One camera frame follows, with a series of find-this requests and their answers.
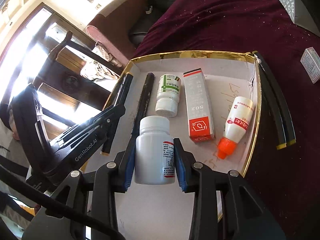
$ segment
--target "white bottle cap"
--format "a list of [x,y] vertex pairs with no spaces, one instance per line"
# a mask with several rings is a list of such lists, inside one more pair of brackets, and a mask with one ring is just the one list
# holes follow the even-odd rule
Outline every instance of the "white bottle cap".
[[156,114],[165,117],[175,117],[178,112],[178,103],[172,98],[161,98],[156,103]]
[[162,116],[157,116],[157,115],[147,116],[140,121],[140,134],[143,132],[144,129],[161,130],[169,133],[170,122],[169,122],[169,119]]

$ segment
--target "sofa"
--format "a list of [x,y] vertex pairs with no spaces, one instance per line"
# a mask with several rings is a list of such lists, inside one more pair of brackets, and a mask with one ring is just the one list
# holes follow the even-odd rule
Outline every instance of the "sofa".
[[[87,25],[87,34],[126,65],[150,27],[174,1],[113,0]],[[151,13],[146,13],[150,6],[153,7]]]

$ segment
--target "bottle cap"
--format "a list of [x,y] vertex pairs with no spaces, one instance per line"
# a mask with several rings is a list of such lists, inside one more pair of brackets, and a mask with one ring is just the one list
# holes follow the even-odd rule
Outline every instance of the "bottle cap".
[[218,157],[224,159],[227,155],[231,155],[237,147],[237,143],[222,137],[218,144]]
[[178,112],[178,103],[172,98],[161,98],[156,103],[156,114],[165,117],[175,117]]
[[161,130],[164,132],[170,132],[170,122],[168,118],[152,115],[147,116],[140,121],[140,134],[144,129],[148,130]]

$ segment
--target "gold trim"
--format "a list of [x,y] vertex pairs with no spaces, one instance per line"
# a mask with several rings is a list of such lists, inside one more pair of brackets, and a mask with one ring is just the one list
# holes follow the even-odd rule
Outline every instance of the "gold trim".
[[113,89],[112,93],[110,94],[105,107],[109,107],[115,96],[118,93],[118,90],[120,88],[122,78],[123,76],[128,73],[133,64],[135,63],[140,63],[140,62],[145,62],[145,61],[151,61],[151,60],[159,60],[159,59],[169,59],[169,58],[218,58],[218,59],[229,59],[229,60],[238,60],[238,61],[244,61],[244,62],[249,62],[255,65],[255,71],[256,71],[256,76],[257,76],[257,106],[256,106],[256,117],[254,120],[254,127],[253,127],[253,135],[252,139],[250,142],[250,147],[249,151],[247,153],[247,157],[243,166],[242,171],[240,172],[242,176],[244,177],[251,158],[252,154],[254,151],[254,147],[257,141],[257,135],[258,135],[258,130],[259,130],[259,124],[260,124],[260,116],[261,116],[261,83],[260,83],[260,74],[259,74],[259,68],[258,68],[258,62],[256,58],[254,57],[252,52],[247,52],[247,53],[238,53],[238,52],[230,52],[230,51],[217,51],[217,50],[195,50],[195,51],[189,51],[189,50],[182,50],[182,51],[174,51],[174,52],[165,52],[165,53],[158,53],[158,54],[151,54],[151,55],[146,55],[142,57],[137,57],[133,58],[132,60],[129,61],[129,63],[126,65],[124,71],[122,72],[119,81],[117,82],[115,88]]
[[295,139],[291,140],[290,142],[287,143],[287,146],[290,146],[292,144],[295,144],[297,141]]
[[277,150],[281,150],[281,149],[286,148],[286,147],[287,147],[287,144],[286,143],[282,143],[282,144],[279,144],[277,146]]

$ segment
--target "green and white label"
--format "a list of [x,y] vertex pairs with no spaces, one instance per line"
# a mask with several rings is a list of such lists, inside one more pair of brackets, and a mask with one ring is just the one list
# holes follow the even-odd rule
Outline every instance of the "green and white label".
[[159,82],[158,93],[170,92],[170,93],[174,93],[176,95],[179,95],[179,93],[180,93],[180,85],[179,84],[181,84],[179,77],[172,75],[172,74],[163,75],[160,79],[160,82]]

